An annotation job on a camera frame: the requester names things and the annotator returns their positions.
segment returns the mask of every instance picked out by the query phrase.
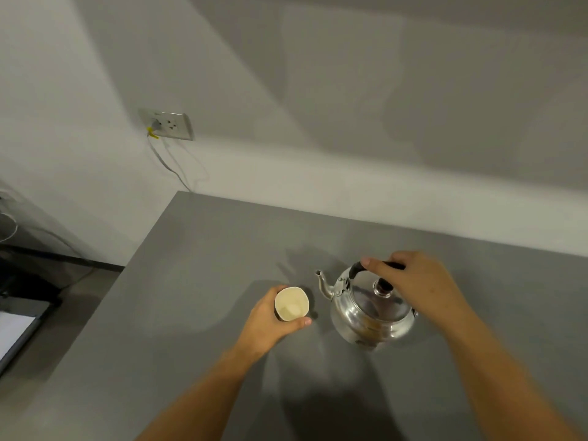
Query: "electrical outlet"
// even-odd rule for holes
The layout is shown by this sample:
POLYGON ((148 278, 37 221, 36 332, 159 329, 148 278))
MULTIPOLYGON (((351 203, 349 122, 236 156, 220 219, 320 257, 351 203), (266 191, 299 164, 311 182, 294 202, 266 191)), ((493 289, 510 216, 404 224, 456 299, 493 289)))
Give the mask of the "electrical outlet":
POLYGON ((145 127, 151 127, 154 121, 160 129, 153 127, 153 134, 164 138, 192 140, 192 128, 186 115, 182 113, 165 113, 164 111, 140 108, 139 116, 145 127))
POLYGON ((13 201, 22 203, 22 197, 14 190, 0 188, 0 201, 13 201))

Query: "stainless steel kettle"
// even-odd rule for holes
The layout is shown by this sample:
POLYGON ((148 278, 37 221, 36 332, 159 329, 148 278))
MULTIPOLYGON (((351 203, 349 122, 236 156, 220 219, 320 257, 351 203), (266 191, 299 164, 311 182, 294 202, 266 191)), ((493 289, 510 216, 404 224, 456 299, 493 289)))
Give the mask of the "stainless steel kettle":
MULTIPOLYGON (((395 269, 405 266, 385 262, 395 269)), ((417 312, 393 286, 357 262, 339 276, 333 286, 317 270, 319 289, 331 302, 334 327, 346 341, 373 350, 404 336, 415 323, 417 312)))

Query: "finger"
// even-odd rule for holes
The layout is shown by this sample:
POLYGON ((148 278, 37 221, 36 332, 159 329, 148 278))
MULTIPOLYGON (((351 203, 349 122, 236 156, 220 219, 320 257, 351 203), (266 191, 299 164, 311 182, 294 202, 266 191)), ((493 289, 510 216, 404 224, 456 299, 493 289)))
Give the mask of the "finger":
POLYGON ((403 276, 405 275, 404 271, 387 266, 377 258, 362 257, 361 263, 368 271, 382 277, 394 287, 399 286, 399 283, 402 282, 403 276))
POLYGON ((262 297, 260 302, 273 302, 276 299, 277 293, 287 287, 288 285, 277 285, 270 288, 266 295, 262 297))
POLYGON ((416 251, 396 251, 390 255, 388 261, 402 263, 406 266, 407 263, 415 257, 416 251))
POLYGON ((299 317, 290 322, 283 322, 280 326, 282 327, 282 334, 285 336, 301 330, 302 328, 309 326, 311 323, 312 319, 310 317, 299 317))

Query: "forearm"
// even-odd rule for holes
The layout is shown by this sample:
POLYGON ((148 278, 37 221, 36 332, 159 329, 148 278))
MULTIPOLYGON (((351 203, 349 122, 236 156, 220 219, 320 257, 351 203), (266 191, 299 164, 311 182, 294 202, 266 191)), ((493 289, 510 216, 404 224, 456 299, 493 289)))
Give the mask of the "forearm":
POLYGON ((489 440, 580 439, 473 311, 442 331, 489 440))
POLYGON ((198 383, 161 413, 136 441, 217 441, 254 359, 232 348, 198 383))

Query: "left hand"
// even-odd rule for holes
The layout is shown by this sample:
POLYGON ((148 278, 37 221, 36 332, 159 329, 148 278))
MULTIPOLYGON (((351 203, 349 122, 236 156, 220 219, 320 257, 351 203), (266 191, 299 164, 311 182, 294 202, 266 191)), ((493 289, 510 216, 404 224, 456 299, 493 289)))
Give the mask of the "left hand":
POLYGON ((309 317, 297 318, 290 322, 278 320, 274 313, 273 302, 277 293, 284 288, 287 286, 274 286, 257 302, 233 348, 249 359, 251 363, 259 360, 284 336, 312 323, 312 319, 309 317))

